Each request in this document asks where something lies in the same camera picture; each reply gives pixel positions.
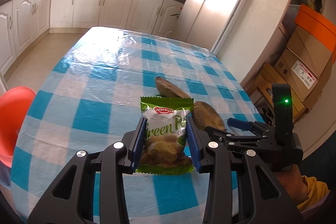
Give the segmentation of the yellow sleeve forearm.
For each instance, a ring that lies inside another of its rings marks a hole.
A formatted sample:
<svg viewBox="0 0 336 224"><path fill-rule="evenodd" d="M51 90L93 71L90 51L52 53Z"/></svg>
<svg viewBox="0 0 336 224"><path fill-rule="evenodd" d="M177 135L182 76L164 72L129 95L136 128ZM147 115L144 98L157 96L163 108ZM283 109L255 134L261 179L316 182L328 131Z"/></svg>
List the yellow sleeve forearm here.
<svg viewBox="0 0 336 224"><path fill-rule="evenodd" d="M312 210L326 200L330 190L325 182L318 181L315 177L302 176L303 183L307 186L306 199L297 206L297 209L304 213Z"/></svg>

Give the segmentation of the person's right hand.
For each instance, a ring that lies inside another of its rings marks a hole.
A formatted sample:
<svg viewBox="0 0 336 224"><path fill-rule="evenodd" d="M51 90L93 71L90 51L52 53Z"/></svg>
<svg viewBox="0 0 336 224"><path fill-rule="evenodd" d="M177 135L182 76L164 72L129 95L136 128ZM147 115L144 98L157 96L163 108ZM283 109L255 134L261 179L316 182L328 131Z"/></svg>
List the person's right hand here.
<svg viewBox="0 0 336 224"><path fill-rule="evenodd" d="M303 182L298 165L291 165L290 170L273 173L296 205L304 202L308 195L307 185Z"/></svg>

